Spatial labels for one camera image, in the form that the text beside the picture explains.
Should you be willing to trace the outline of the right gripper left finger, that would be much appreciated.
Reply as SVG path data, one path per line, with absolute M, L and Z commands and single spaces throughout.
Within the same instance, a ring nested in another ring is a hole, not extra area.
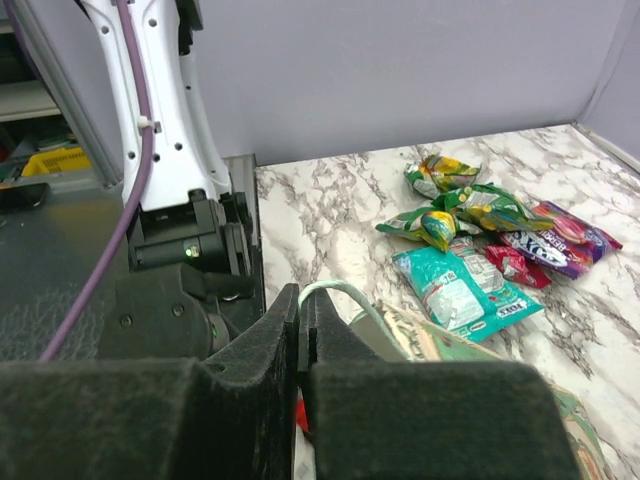
M 207 360 L 5 363 L 5 479 L 289 479 L 298 296 Z

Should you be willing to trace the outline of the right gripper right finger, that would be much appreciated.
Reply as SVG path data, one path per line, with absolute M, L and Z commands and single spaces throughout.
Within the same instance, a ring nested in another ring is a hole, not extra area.
M 305 395 L 319 479 L 578 479 L 551 388 L 510 361 L 324 360 Z

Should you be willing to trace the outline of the pink snack packet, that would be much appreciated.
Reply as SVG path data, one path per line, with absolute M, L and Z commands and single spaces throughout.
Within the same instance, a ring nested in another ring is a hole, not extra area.
M 511 247 L 487 245 L 484 255 L 511 282 L 535 289 L 543 289 L 551 284 L 551 279 L 539 265 Z

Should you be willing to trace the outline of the green lime snack packet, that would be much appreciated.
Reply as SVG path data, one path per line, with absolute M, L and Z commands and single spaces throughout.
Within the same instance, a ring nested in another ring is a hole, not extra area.
M 514 195 L 494 185 L 474 184 L 441 193 L 432 205 L 487 231 L 542 231 L 554 226 L 552 219 L 535 214 Z

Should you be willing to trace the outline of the yellow green snack packet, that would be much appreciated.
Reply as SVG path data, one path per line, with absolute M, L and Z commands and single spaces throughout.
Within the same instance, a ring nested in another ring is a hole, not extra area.
M 439 154 L 432 154 L 407 164 L 403 171 L 410 188 L 428 199 L 435 199 L 441 193 L 470 186 L 480 173 L 480 167 L 473 167 Z

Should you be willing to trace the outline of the purple blue snack packet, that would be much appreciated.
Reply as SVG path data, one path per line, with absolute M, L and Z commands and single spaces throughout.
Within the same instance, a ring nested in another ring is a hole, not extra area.
M 551 229 L 504 232 L 500 240 L 526 259 L 576 280 L 623 245 L 599 227 L 583 221 L 550 201 L 533 212 L 553 222 Z

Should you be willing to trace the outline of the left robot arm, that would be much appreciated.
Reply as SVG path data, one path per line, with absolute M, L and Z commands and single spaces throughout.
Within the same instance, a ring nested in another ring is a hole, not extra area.
M 87 1 L 123 146 L 128 273 L 102 359 L 206 359 L 262 314 L 255 206 L 217 151 L 196 76 L 195 1 Z

